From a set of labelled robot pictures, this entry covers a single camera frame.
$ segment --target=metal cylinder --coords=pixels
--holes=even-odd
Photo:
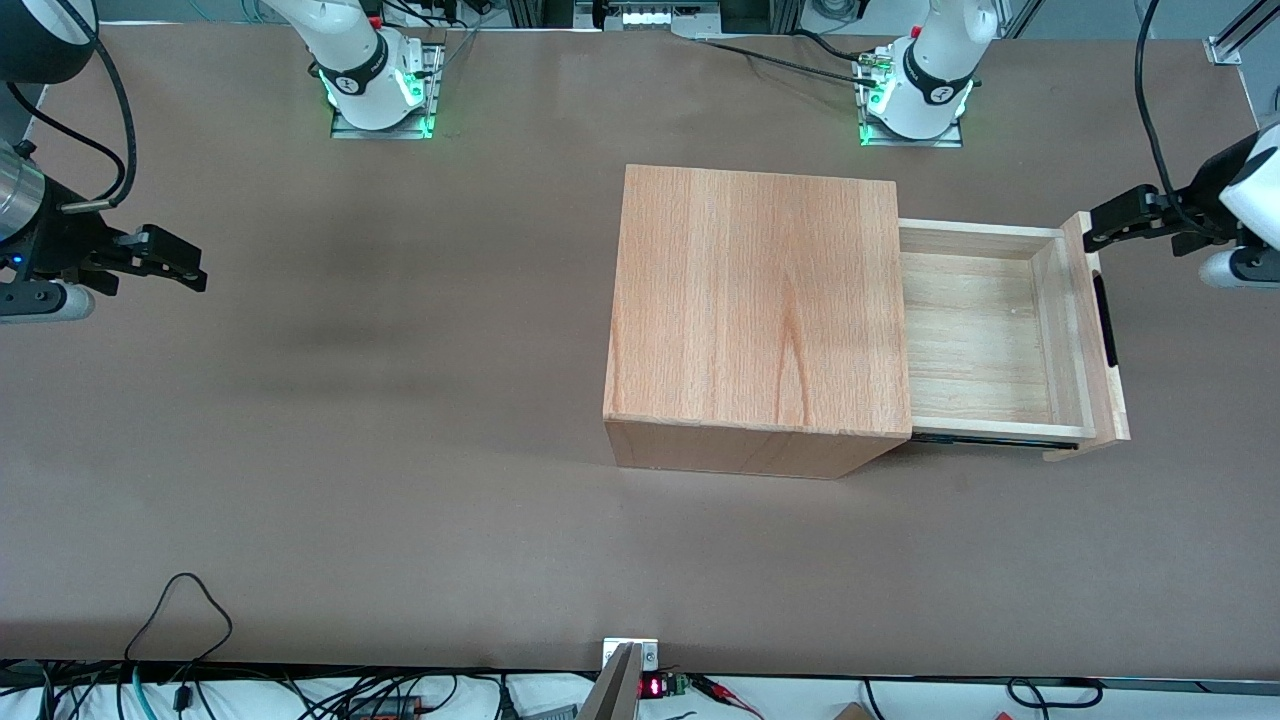
[[[36,217],[44,197],[45,174],[0,142],[0,242]]]

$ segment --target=drawer front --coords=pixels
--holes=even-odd
[[[1120,364],[1111,338],[1110,310],[1102,288],[1102,266],[1097,252],[1084,252],[1084,233],[1089,231],[1088,213],[1076,213],[1062,225],[1070,263],[1073,296],[1080,318],[1080,354],[1088,383],[1089,410],[1094,437],[1075,450],[1044,454],[1046,460],[1065,460],[1129,439],[1129,415],[1125,413]]]

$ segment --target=red digital display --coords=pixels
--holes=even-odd
[[[640,685],[636,688],[636,697],[640,700],[654,700],[667,697],[667,682],[662,673],[645,673],[640,676]]]

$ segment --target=mounting plate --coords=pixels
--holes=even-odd
[[[1208,36],[1208,40],[1204,41],[1204,55],[1208,58],[1208,61],[1215,65],[1239,65],[1240,53],[1236,50],[1222,53],[1217,47],[1217,41],[1219,37],[1216,35]]]
[[[641,670],[653,673],[658,669],[658,641],[653,638],[604,638],[604,648],[600,653],[600,667],[609,664],[613,651],[622,643],[636,643],[644,652],[644,666]]]

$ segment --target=wood grain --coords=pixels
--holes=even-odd
[[[1065,460],[1129,439],[1129,415],[1124,406],[1120,368],[1107,365],[1102,327],[1098,324],[1098,301],[1093,293],[1093,277],[1102,272],[1102,266],[1098,263],[1097,252],[1084,252],[1084,233],[1088,231],[1089,215],[1087,213],[1076,213],[1062,225],[1073,299],[1080,322],[1079,338],[1088,387],[1089,413],[1096,434],[1092,439],[1080,442],[1078,450],[1046,452],[1046,460]]]
[[[897,220],[890,182],[627,167],[604,393],[618,462],[838,477],[910,437]]]
[[[1044,379],[1048,382],[1053,421],[1092,430],[1093,415],[1089,407],[1089,386],[1084,377],[1080,319],[1066,243],[1066,238],[1059,232],[1030,260]]]
[[[902,252],[1000,258],[1004,260],[1025,260],[1044,247],[1046,240],[1061,234],[1053,228],[984,225],[908,218],[899,222],[899,228]]]
[[[902,268],[911,414],[1053,424],[1029,261],[904,252]]]

